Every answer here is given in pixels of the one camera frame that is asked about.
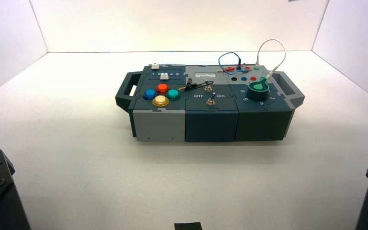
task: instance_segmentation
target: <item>handle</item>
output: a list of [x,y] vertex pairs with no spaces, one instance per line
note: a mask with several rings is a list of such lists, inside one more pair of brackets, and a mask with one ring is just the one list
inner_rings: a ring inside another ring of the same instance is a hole
[[126,112],[129,112],[129,105],[134,99],[133,96],[129,96],[130,91],[132,90],[132,87],[134,85],[138,85],[141,75],[141,71],[127,73],[125,79],[122,82],[122,85],[118,90],[118,93],[116,93],[116,104]]
[[302,105],[305,98],[304,94],[302,94],[285,72],[275,71],[272,78],[276,81],[281,90],[283,90],[285,99],[291,101],[295,108]]

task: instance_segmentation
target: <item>screw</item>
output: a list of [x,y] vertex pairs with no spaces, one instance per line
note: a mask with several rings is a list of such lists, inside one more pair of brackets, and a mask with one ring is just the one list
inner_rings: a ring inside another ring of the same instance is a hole
[[6,184],[6,179],[5,178],[0,178],[0,187],[4,184]]

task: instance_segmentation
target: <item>white surface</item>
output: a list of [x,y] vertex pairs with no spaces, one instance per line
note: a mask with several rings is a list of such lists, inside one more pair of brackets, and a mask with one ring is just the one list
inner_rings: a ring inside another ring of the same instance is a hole
[[257,50],[269,38],[311,50],[327,1],[31,2],[49,52],[110,52]]
[[[289,52],[279,69],[306,95],[283,141],[131,136],[114,99],[128,71],[220,54],[47,54],[0,87],[0,149],[33,229],[353,229],[368,184],[368,94],[310,51]],[[281,58],[264,52],[261,63]]]
[[313,50],[368,91],[368,0],[331,0]]
[[47,52],[28,0],[0,0],[0,86]]

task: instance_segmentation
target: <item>arcade button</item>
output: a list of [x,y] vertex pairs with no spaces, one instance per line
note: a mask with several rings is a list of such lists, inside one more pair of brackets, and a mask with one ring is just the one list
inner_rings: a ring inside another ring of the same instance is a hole
[[156,91],[160,94],[165,94],[169,90],[167,84],[159,84],[156,88]]
[[170,100],[163,95],[159,95],[155,97],[151,102],[153,103],[154,106],[163,107],[168,105],[170,103]]
[[166,93],[166,97],[170,100],[180,99],[180,91],[178,90],[168,90]]
[[157,92],[154,89],[147,89],[143,93],[143,99],[145,100],[153,100],[157,96]]

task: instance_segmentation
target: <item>white backdrop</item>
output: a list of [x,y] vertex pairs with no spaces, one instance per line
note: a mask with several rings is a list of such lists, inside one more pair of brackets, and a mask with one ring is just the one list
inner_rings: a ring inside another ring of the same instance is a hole
[[0,0],[0,86],[47,52],[28,0]]
[[[328,0],[31,0],[49,52],[311,50]],[[267,49],[279,50],[275,44]]]
[[368,91],[368,0],[331,0],[313,50]]

